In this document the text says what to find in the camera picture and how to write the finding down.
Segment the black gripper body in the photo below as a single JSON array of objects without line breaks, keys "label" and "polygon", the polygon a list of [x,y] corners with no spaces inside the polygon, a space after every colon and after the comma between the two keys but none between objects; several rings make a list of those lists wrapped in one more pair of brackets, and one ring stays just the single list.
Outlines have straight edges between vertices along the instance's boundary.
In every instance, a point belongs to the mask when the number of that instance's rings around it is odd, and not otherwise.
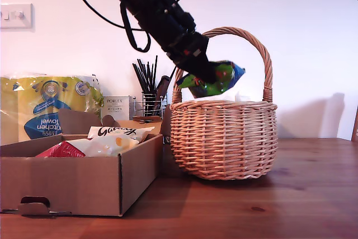
[{"label": "black gripper body", "polygon": [[207,62],[209,39],[175,0],[138,0],[136,19],[174,62]]}]

